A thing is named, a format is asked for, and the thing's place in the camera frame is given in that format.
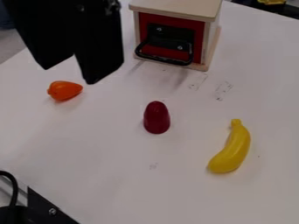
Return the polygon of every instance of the toy food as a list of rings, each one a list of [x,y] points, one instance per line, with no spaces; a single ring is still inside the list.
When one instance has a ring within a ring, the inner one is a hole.
[[[226,142],[226,147],[213,157],[208,169],[215,173],[236,170],[244,161],[250,146],[250,133],[242,125],[241,120],[232,120],[232,132]]]
[[[65,101],[81,93],[83,87],[70,81],[57,80],[53,82],[48,94],[56,101]]]
[[[152,134],[162,134],[170,127],[170,114],[165,104],[160,101],[151,102],[144,112],[144,128]]]

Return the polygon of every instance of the red cup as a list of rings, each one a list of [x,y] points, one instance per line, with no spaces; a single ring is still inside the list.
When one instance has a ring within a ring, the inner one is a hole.
[[[152,134],[162,134],[170,127],[170,113],[160,101],[151,102],[145,109],[144,128]]]

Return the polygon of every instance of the white table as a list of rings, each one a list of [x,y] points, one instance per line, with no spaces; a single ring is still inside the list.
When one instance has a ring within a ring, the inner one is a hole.
[[[201,73],[133,59],[122,5],[126,63],[75,99],[46,94],[55,80],[84,83],[75,59],[43,71],[25,50],[0,66],[1,168],[82,224],[298,223],[299,21],[224,2]],[[142,126],[154,100],[172,121],[159,136]],[[212,175],[232,118],[251,150],[239,170]]]

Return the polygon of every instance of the wooden box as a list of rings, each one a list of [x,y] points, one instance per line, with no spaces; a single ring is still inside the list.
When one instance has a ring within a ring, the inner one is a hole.
[[[133,0],[135,56],[207,71],[218,42],[221,0]]]

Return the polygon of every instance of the yellow banana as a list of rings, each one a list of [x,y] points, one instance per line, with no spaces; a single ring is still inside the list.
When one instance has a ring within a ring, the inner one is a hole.
[[[232,132],[226,142],[226,147],[213,157],[208,169],[215,173],[236,170],[244,161],[250,146],[250,133],[242,125],[241,120],[232,120]]]

